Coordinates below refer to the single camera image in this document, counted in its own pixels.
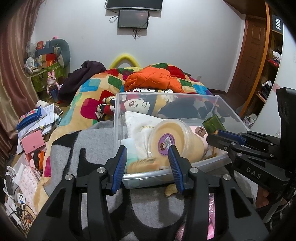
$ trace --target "pink bunny doll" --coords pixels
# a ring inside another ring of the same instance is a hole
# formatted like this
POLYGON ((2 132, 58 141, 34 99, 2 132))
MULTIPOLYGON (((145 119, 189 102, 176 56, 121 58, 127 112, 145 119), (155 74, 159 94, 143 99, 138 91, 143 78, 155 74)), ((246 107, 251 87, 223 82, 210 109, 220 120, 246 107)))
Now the pink bunny doll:
POLYGON ((49 87, 51 85, 57 85, 57 87, 59 88, 59 84, 57 83, 57 78, 54 76, 54 70, 52 71, 52 73, 48 72, 47 75, 47 94, 49 94, 49 87))

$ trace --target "stack of papers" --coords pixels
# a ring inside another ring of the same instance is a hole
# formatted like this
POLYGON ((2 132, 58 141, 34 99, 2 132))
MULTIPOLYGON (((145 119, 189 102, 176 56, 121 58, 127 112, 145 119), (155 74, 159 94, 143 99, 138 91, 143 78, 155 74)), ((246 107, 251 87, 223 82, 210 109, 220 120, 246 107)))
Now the stack of papers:
POLYGON ((40 119, 37 122, 33 122, 18 131, 17 154, 20 154, 23 151, 20 142, 25 136, 36 130, 39 130, 41 126, 43 127, 42 135, 48 134, 52 129, 52 123, 54 123, 58 118, 60 117, 54 113, 54 104, 51 104, 45 108, 41 108, 40 119))

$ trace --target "bunny ears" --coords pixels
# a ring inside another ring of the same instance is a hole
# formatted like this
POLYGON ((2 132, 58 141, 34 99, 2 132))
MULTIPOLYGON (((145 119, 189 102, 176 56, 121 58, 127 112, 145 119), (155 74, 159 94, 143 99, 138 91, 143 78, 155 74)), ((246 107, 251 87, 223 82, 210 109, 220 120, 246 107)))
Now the bunny ears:
POLYGON ((47 73, 48 76, 54 77, 54 70, 50 73, 50 71, 47 73))

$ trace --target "curtain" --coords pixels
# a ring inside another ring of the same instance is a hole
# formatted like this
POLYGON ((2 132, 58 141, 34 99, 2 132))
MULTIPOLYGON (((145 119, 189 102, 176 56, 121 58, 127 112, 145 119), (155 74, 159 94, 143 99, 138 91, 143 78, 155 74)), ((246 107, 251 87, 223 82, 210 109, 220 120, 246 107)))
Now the curtain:
POLYGON ((38 101, 23 65, 42 1, 26 0, 0 33, 0 155, 4 157, 17 141, 15 127, 19 117, 38 101))

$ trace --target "wooden door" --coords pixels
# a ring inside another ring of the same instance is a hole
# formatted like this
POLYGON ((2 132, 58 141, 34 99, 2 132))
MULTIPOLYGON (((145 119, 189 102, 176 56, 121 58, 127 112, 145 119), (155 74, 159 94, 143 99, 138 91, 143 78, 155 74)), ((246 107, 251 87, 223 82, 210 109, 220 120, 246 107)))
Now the wooden door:
POLYGON ((266 21, 246 16, 244 43, 228 96, 232 107, 240 107, 248 99, 262 61, 266 38, 266 21))

